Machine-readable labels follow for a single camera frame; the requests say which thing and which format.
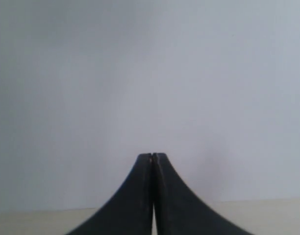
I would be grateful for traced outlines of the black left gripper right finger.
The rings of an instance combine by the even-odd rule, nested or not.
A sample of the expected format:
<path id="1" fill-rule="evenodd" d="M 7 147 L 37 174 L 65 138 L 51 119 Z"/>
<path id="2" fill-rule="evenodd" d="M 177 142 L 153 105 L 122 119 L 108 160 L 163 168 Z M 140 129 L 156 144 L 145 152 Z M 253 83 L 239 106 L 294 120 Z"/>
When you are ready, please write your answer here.
<path id="1" fill-rule="evenodd" d="M 249 235 L 200 200 L 164 153 L 152 155 L 154 211 L 159 235 Z"/>

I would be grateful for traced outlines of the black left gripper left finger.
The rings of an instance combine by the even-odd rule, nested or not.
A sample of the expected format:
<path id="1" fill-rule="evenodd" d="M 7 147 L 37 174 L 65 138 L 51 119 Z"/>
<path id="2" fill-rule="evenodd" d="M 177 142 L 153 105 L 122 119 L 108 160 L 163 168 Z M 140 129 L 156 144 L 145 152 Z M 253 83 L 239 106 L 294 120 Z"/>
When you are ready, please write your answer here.
<path id="1" fill-rule="evenodd" d="M 152 233 L 152 154 L 138 155 L 116 193 L 70 235 L 150 235 Z"/>

